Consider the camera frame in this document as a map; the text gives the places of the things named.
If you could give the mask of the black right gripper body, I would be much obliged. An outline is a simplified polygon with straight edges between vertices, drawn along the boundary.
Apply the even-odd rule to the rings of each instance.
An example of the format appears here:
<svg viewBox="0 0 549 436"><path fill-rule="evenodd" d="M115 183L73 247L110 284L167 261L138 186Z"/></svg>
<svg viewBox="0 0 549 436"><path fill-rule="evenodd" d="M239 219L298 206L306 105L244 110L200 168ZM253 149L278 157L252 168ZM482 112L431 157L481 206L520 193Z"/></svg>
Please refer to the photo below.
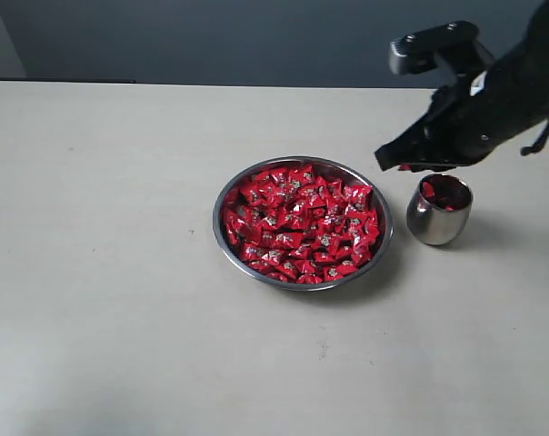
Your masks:
<svg viewBox="0 0 549 436"><path fill-rule="evenodd" d="M522 41L481 76L476 94L466 81L433 94L424 168L477 164L498 145L549 120L549 1L536 9Z"/></svg>

